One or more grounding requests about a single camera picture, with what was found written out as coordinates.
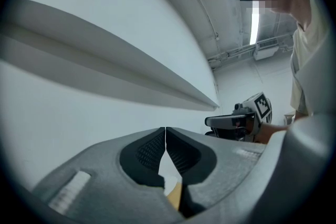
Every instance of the ceiling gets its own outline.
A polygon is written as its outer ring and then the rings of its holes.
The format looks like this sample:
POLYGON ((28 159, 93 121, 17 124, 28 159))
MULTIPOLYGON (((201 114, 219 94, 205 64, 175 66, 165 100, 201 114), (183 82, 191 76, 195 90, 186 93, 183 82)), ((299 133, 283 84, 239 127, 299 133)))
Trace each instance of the ceiling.
MULTIPOLYGON (((215 61, 223 61, 226 51, 249 44, 251 9, 247 8, 248 3, 239 0, 169 1, 188 24, 207 59, 215 57, 215 61)), ((257 41, 292 34, 295 29, 296 22, 289 15, 266 10, 260 15, 257 41)), ((292 46, 290 35, 281 42, 292 46)))

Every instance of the black rubber pad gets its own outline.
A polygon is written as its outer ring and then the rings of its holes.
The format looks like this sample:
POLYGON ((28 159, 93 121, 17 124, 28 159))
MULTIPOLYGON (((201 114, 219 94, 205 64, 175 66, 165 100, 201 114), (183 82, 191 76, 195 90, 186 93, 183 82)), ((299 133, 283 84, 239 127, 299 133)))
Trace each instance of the black rubber pad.
POLYGON ((215 168, 213 150, 171 127, 166 128, 167 152, 183 178, 183 185, 203 182, 215 168))
POLYGON ((165 151, 165 128, 134 141, 120 153, 120 165, 135 182, 152 187, 164 187, 158 175, 160 161, 165 151))

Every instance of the fluorescent light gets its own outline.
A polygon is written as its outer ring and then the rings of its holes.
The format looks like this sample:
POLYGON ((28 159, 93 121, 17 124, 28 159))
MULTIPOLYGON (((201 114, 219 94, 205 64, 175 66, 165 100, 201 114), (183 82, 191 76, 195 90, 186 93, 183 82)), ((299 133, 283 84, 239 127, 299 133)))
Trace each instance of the fluorescent light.
POLYGON ((257 42, 258 28, 259 28, 259 7, 257 6, 253 7, 252 9, 250 45, 253 45, 257 42))

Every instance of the person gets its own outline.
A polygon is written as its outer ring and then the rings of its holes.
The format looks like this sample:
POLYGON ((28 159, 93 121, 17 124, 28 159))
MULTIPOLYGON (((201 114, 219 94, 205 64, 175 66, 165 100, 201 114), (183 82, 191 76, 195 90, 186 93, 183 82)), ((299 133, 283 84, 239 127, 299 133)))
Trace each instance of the person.
MULTIPOLYGON (((264 7, 275 13, 291 15, 297 21, 297 30, 293 35, 293 53, 290 64, 293 73, 292 93, 290 105, 295 109, 295 120, 309 116, 311 111, 306 106, 305 93, 296 79, 295 74, 307 62, 319 47, 325 37, 330 22, 327 19, 324 5, 321 0, 252 0, 258 1, 259 7, 264 7)), ((289 126, 276 126, 262 123, 256 141, 268 143, 271 136, 284 131, 289 126)), ((247 131, 252 131, 253 121, 246 126, 247 131)))

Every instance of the robotic hand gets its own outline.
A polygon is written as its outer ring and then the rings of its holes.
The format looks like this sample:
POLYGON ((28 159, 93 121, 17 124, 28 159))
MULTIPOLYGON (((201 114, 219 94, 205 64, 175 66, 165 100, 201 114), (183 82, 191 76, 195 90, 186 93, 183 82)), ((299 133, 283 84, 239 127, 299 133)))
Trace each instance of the robotic hand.
POLYGON ((254 142, 262 122, 270 123, 271 120, 271 103, 261 92, 235 104, 231 115, 207 117, 205 125, 211 127, 216 137, 254 142))

